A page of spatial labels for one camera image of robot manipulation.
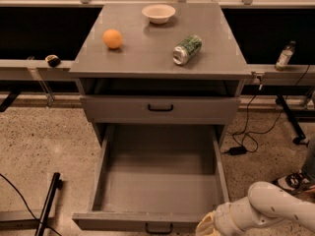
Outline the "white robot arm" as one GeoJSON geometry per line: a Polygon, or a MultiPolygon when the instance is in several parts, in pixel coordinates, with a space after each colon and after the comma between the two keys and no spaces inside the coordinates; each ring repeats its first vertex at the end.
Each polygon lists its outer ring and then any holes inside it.
{"type": "Polygon", "coordinates": [[[293,221],[315,231],[315,205],[298,199],[281,188],[256,182],[247,196],[219,205],[197,225],[196,236],[243,236],[254,228],[267,228],[293,221]]]}

